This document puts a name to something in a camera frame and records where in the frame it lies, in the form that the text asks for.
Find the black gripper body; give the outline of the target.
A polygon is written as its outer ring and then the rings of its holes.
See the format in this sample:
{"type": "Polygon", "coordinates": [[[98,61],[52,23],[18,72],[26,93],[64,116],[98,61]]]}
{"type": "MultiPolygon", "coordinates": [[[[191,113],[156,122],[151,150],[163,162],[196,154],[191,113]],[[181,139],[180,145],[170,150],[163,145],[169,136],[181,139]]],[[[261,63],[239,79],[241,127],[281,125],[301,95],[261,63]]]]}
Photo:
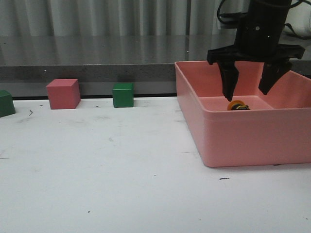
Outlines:
{"type": "Polygon", "coordinates": [[[279,43],[288,11],[292,6],[290,0],[250,1],[247,13],[238,20],[234,44],[209,50],[208,63],[272,63],[283,59],[301,59],[305,52],[302,46],[279,43]]]}

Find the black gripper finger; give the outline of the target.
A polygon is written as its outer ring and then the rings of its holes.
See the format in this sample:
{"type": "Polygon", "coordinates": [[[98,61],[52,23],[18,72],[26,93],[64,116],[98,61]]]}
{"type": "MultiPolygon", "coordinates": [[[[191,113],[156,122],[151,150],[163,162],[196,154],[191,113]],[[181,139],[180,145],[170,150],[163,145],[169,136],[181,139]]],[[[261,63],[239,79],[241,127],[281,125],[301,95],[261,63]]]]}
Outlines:
{"type": "Polygon", "coordinates": [[[222,78],[223,95],[228,101],[232,101],[239,71],[235,67],[235,62],[219,62],[218,67],[222,78]]]}
{"type": "Polygon", "coordinates": [[[259,90],[267,95],[276,82],[292,68],[290,61],[278,61],[276,63],[264,63],[259,90]]]}

